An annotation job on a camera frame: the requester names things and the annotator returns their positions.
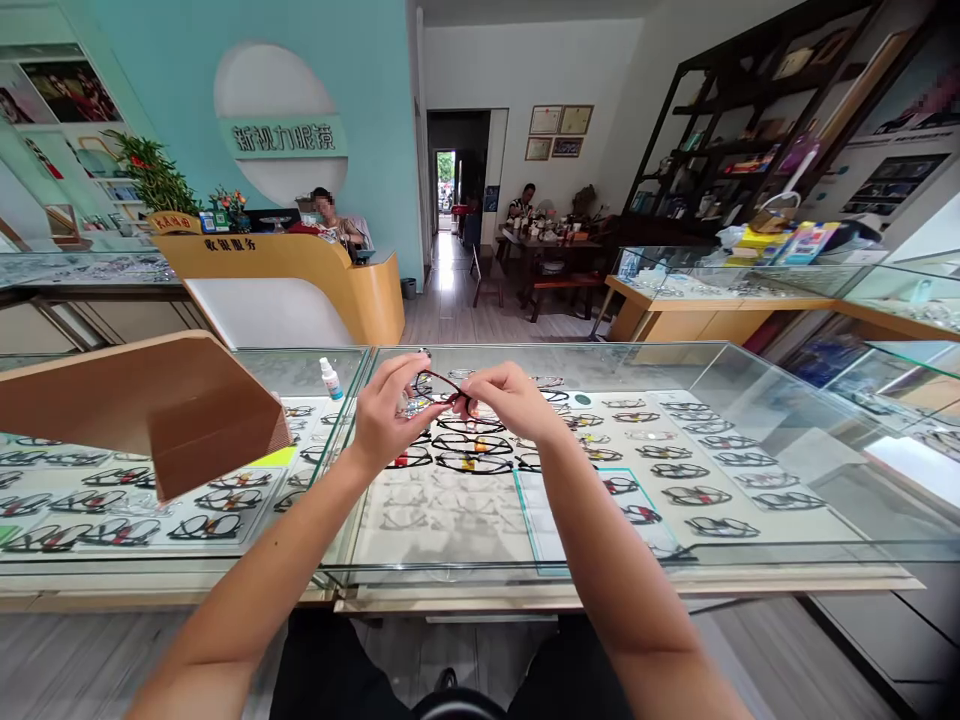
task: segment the hair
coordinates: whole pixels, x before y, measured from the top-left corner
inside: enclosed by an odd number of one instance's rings
[[[326,188],[314,188],[313,192],[310,193],[310,199],[316,201],[318,197],[322,197],[328,203],[333,204],[333,195],[330,194],[330,191]]]

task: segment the wooden chair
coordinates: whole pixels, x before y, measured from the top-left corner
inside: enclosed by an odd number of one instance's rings
[[[493,277],[493,259],[494,252],[490,245],[473,246],[473,263],[470,265],[470,277],[473,277],[473,270],[477,270],[477,292],[473,296],[473,307],[480,302],[481,295],[497,295],[500,307],[503,307],[503,282],[500,278]],[[484,290],[484,283],[492,283],[494,288]]]

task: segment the green sign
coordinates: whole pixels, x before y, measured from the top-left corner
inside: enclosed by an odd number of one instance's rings
[[[235,160],[347,154],[339,115],[221,118],[220,131]]]

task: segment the wooden floor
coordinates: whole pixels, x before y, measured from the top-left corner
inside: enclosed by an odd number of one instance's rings
[[[494,267],[502,277],[499,267]],[[436,239],[434,264],[422,295],[403,304],[407,324],[401,344],[426,345],[448,343],[528,343],[585,342],[594,320],[575,315],[567,300],[551,293],[543,301],[540,318],[529,322],[531,308],[520,308],[516,274],[504,287],[504,307],[497,306],[496,295],[483,295],[476,308],[473,296],[477,281],[470,276],[470,255],[459,240],[448,232]],[[603,293],[594,293],[594,302],[603,301]],[[583,313],[583,303],[577,312]],[[607,323],[601,331],[605,332]]]

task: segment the teal wall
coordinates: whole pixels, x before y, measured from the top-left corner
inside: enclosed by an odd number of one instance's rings
[[[223,55],[245,41],[299,55],[343,119],[350,156],[338,210],[366,217],[377,247],[397,252],[401,276],[422,280],[402,0],[61,0],[61,6],[95,62],[107,53],[116,58],[149,127],[125,119],[167,145],[202,198],[223,184],[244,190],[251,208],[275,206],[227,151],[214,112],[214,79]],[[121,98],[118,105],[126,113]]]

